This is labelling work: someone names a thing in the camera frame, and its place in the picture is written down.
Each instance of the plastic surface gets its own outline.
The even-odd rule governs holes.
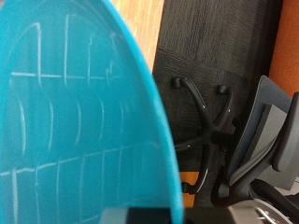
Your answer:
[[[13,1],[0,13],[1,223],[99,223],[183,203],[144,59],[109,1]]]

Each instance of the chair leg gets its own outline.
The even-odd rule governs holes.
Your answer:
[[[181,87],[186,88],[191,94],[194,103],[196,105],[197,111],[199,113],[199,117],[201,120],[201,132],[200,134],[190,140],[186,140],[182,143],[176,144],[176,151],[184,151],[190,149],[194,146],[202,145],[203,146],[203,156],[200,166],[200,173],[197,178],[197,181],[194,185],[183,182],[182,190],[185,193],[195,194],[197,193],[206,180],[206,175],[208,172],[208,168],[210,166],[211,160],[213,158],[215,147],[223,141],[218,141],[219,139],[215,139],[215,133],[220,133],[219,128],[223,126],[225,121],[227,120],[230,112],[233,101],[233,96],[229,88],[225,86],[218,87],[218,94],[228,95],[228,99],[225,107],[218,115],[217,119],[213,122],[211,117],[208,114],[206,104],[200,91],[197,89],[195,84],[187,77],[173,77],[171,79],[172,87],[174,89],[179,89]]]

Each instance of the wooden floor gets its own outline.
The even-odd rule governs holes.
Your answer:
[[[112,0],[135,37],[152,70],[164,0]]]

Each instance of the black carpet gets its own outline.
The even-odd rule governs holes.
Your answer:
[[[162,95],[175,142],[196,136],[199,117],[192,97],[173,90],[171,77],[189,77],[197,85],[215,118],[225,103],[219,84],[235,95],[224,131],[240,115],[255,79],[267,75],[272,59],[282,1],[165,0],[153,75]],[[178,154],[181,171],[198,171],[201,146]],[[209,192],[223,161],[214,155],[211,173],[195,203],[209,204]]]

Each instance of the caster wheel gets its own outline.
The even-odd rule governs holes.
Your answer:
[[[181,88],[181,85],[180,85],[180,77],[172,77],[172,78],[171,78],[171,86],[172,86],[172,88],[174,88],[174,89],[179,89],[179,88]]]
[[[228,94],[228,88],[223,85],[219,85],[217,88],[217,94],[219,95],[227,95]]]

